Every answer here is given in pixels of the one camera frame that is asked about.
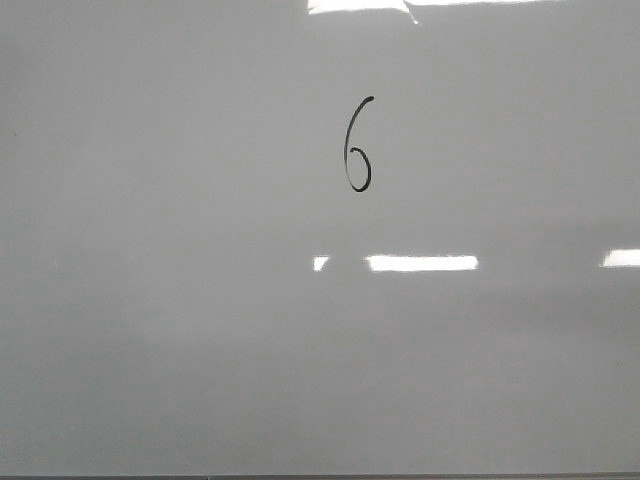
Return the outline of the white whiteboard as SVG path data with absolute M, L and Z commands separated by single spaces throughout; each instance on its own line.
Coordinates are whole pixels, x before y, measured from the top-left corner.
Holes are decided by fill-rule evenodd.
M 1 470 L 639 469 L 635 1 L 5 1 Z

